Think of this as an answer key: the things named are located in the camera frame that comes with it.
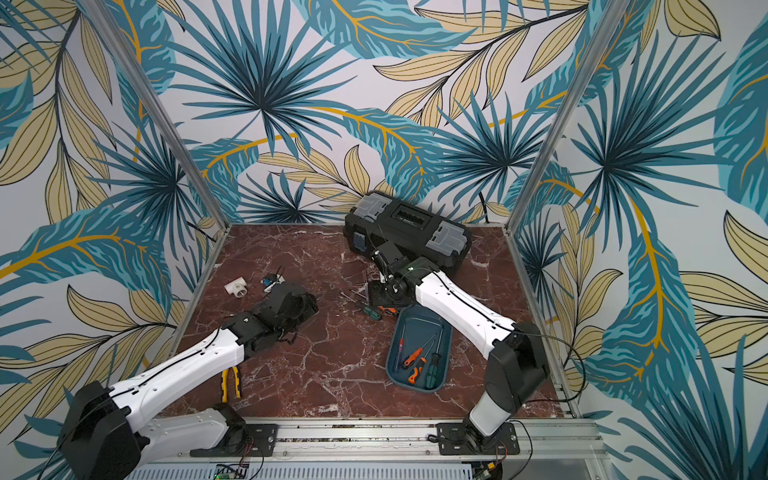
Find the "blue red thin screwdriver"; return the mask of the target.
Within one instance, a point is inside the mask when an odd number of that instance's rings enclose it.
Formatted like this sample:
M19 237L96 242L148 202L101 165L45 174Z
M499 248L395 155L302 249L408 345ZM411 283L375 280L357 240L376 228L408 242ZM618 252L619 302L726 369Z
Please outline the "blue red thin screwdriver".
M394 371L395 372L399 372L400 369L401 369L402 353L403 353L403 349L404 349L406 331L407 331L407 324L406 324L406 322L403 322L403 326L402 326L400 337L399 337L398 344L397 344L398 345L397 354L394 357Z

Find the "orange black small screwdriver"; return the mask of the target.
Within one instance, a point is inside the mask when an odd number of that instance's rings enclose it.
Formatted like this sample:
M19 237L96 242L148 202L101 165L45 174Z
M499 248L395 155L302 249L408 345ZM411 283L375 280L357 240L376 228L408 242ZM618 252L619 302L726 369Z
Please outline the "orange black small screwdriver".
M409 368L426 350L428 346L430 346L434 341L435 336L432 336L428 341L426 341L421 347L414 350L402 363L401 366L403 369Z

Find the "orange handle long screwdriver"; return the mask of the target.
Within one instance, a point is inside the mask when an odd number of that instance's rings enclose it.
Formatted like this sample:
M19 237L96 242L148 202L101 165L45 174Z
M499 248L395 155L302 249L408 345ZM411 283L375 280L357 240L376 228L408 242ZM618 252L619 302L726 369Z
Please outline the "orange handle long screwdriver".
M412 365L413 369L411 371L410 376L408 377L408 383L411 385L415 385L416 381L419 379L422 370L426 364L426 359L424 357L420 357L418 360L414 362Z

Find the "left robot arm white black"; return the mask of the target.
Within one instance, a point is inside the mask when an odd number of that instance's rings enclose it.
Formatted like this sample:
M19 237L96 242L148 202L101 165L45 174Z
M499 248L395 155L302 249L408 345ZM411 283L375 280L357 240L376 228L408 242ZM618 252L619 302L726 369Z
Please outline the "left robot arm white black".
M127 380L93 381L73 397L56 449L78 479L124 479L136 468L177 454L238 456L255 433L228 403L200 413L160 412L206 380L277 343L293 343L319 311L317 298L293 282L275 285L257 305L228 318L187 350Z

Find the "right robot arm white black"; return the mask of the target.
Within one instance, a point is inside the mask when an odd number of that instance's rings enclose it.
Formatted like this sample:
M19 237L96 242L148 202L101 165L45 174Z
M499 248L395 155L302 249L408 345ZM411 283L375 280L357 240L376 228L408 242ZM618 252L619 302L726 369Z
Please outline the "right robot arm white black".
M508 420L549 378L543 338L536 325L505 317L457 286L425 257L408 259L391 241L371 257L386 287L438 314L463 334L487 360L485 391L458 425L445 435L451 454L490 454L504 445Z

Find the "teal plastic storage tray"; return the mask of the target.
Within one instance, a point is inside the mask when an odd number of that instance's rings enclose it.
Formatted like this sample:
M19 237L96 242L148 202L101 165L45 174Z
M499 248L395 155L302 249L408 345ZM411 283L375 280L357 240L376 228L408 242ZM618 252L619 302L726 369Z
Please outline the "teal plastic storage tray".
M401 311L386 361L395 385L422 393L443 387L453 327L432 310L413 305Z

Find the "white pipe tee fitting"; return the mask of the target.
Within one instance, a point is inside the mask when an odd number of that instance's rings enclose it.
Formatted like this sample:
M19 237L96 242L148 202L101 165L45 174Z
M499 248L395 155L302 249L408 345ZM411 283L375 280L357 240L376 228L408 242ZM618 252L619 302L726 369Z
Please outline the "white pipe tee fitting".
M247 282L243 277L239 277L225 285L228 294L235 298L243 298L247 294Z

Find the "black plastic toolbox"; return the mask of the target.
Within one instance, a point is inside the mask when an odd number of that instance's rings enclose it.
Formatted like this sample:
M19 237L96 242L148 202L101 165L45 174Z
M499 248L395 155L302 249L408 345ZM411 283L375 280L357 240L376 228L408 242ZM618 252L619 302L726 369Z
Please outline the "black plastic toolbox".
M352 251L365 256L385 243L410 260L425 257L441 270L458 270L472 245L463 225L389 195L363 196L345 216L343 233Z

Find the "yellow handled pliers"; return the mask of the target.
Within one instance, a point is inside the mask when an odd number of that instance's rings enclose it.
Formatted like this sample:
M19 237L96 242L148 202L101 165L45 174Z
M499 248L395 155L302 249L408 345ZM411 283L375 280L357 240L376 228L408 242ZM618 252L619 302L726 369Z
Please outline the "yellow handled pliers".
M232 398L242 398L241 375L236 366L221 372L221 402L228 403Z

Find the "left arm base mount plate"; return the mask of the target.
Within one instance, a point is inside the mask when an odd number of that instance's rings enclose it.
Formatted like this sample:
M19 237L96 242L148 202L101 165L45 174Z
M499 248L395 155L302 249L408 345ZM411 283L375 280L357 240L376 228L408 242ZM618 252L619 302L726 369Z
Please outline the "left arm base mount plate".
M191 457L271 457L279 425L254 424L230 427L214 447L190 451Z

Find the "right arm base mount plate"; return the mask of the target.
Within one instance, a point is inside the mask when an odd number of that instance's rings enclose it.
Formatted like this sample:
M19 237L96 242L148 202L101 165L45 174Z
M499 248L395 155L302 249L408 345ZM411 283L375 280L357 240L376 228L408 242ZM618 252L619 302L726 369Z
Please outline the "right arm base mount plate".
M484 436L467 422L442 422L436 425L435 443L443 456L517 455L518 436L512 423L503 423L493 434Z

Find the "aluminium front rail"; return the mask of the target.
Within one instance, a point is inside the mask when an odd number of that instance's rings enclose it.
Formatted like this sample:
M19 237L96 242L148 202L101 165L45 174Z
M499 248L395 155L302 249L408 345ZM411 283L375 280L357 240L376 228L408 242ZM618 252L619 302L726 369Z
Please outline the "aluminium front rail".
M267 460L598 462L608 458L596 424L584 419L509 420L478 447L471 446L458 419L249 417L244 425L250 430L250 452Z

